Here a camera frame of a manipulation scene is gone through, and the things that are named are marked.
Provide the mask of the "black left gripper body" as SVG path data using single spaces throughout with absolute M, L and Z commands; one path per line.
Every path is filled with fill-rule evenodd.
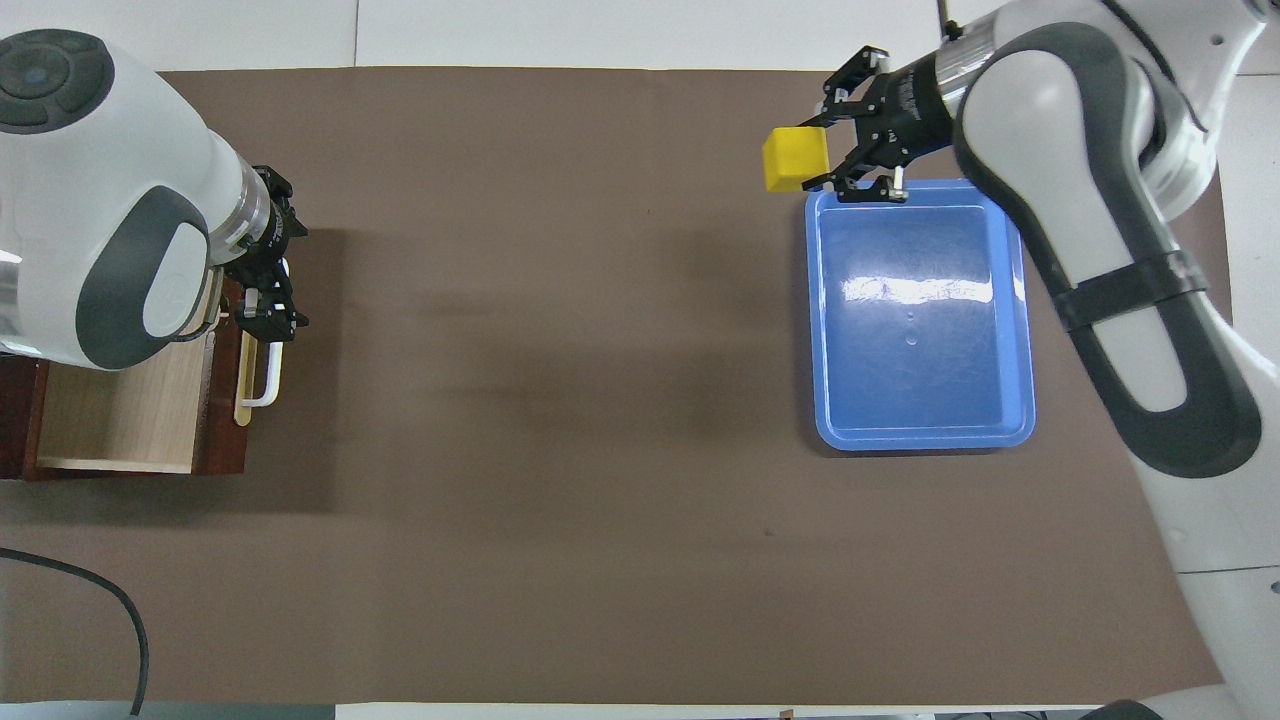
M 291 286 L 285 252 L 291 241 L 306 237 L 308 229 L 292 206 L 294 190 L 292 196 L 270 196 L 255 170 L 252 177 L 253 190 L 262 192 L 255 197 L 248 229 L 236 241 L 241 254 L 225 265 L 225 273 L 242 286 Z

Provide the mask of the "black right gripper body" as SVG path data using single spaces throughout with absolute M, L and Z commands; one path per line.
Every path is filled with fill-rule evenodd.
M 954 119 L 941 92 L 937 54 L 931 53 L 872 81 L 872 164 L 905 167 L 954 142 Z

